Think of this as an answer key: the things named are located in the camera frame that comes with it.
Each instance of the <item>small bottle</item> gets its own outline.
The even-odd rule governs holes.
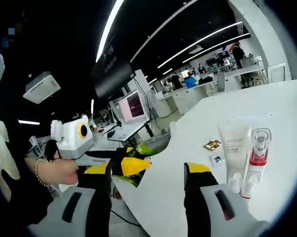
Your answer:
[[[270,130],[268,128],[253,130],[252,141],[254,147],[241,190],[241,196],[243,198],[252,197],[264,173],[267,164],[269,143],[271,142]]]

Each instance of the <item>bracelet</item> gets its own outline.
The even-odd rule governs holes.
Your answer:
[[[46,160],[45,160],[45,159],[37,159],[36,164],[35,164],[35,175],[36,175],[36,177],[37,177],[39,183],[41,183],[41,184],[42,184],[43,186],[45,186],[45,187],[48,187],[47,184],[45,184],[44,182],[42,182],[42,180],[39,178],[39,175],[38,175],[38,165],[39,165],[41,162],[43,162],[43,161],[46,161]]]

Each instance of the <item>human arm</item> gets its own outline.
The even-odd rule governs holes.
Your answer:
[[[30,157],[25,158],[25,162],[33,174],[35,174],[36,161]],[[38,176],[45,184],[75,184],[78,182],[77,170],[78,166],[72,159],[40,162],[37,167]]]

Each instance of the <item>gold packet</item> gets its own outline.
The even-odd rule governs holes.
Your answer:
[[[209,151],[214,151],[221,145],[221,142],[216,139],[211,139],[206,145],[203,147]]]

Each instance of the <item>white robot head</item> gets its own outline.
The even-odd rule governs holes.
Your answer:
[[[51,138],[56,140],[60,155],[65,159],[77,159],[94,145],[93,134],[88,126],[88,117],[62,124],[53,120]]]

